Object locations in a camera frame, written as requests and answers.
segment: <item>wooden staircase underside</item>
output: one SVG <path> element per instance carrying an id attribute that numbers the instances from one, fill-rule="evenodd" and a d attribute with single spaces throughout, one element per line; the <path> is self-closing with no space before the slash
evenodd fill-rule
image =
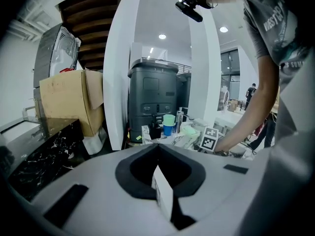
<path id="1" fill-rule="evenodd" d="M 78 60 L 85 69 L 103 69 L 108 33 L 120 0 L 65 0 L 63 25 L 81 40 Z"/>

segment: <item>ceiling light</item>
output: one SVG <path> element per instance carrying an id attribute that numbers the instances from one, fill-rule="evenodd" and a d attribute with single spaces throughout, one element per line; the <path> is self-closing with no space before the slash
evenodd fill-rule
<path id="1" fill-rule="evenodd" d="M 224 26 L 223 26 L 223 27 L 221 27 L 221 28 L 220 28 L 220 31 L 221 31 L 221 32 L 227 32 L 227 31 L 228 31 L 228 29 L 227 29 L 226 27 L 224 27 Z"/>
<path id="2" fill-rule="evenodd" d="M 161 34 L 160 36 L 158 36 L 160 39 L 166 39 L 166 35 L 165 34 Z"/>

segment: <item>open cardboard box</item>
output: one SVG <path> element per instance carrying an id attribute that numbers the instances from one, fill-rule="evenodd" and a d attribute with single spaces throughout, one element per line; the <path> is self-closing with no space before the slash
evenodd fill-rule
<path id="1" fill-rule="evenodd" d="M 103 74 L 75 70 L 39 82 L 47 118 L 79 119 L 83 135 L 96 135 L 104 121 Z"/>

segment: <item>person's leg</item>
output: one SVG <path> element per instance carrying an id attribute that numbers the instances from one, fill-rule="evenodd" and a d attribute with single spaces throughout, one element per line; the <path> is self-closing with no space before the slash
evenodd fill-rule
<path id="1" fill-rule="evenodd" d="M 267 132 L 266 132 L 266 138 L 265 138 L 265 148 L 271 147 L 272 139 L 275 135 L 275 129 L 276 129 L 276 123 L 272 119 L 272 117 L 269 117 L 267 120 Z"/>
<path id="2" fill-rule="evenodd" d="M 246 108 L 248 107 L 248 104 L 249 104 L 249 102 L 247 101 L 244 110 L 246 110 Z"/>
<path id="3" fill-rule="evenodd" d="M 265 138 L 266 133 L 267 133 L 267 128 L 268 128 L 268 123 L 265 123 L 265 126 L 263 127 L 262 131 L 260 132 L 259 136 L 257 139 L 253 142 L 250 143 L 250 147 L 255 150 L 259 146 L 259 144 L 262 142 L 262 140 Z"/>

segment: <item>dark gray plastic bin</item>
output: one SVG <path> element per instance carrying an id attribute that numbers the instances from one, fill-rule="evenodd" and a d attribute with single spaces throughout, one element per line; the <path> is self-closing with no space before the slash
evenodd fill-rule
<path id="1" fill-rule="evenodd" d="M 142 142 L 141 126 L 149 125 L 152 115 L 160 123 L 165 114 L 176 114 L 176 75 L 178 66 L 163 60 L 138 59 L 128 72 L 130 78 L 130 140 Z"/>

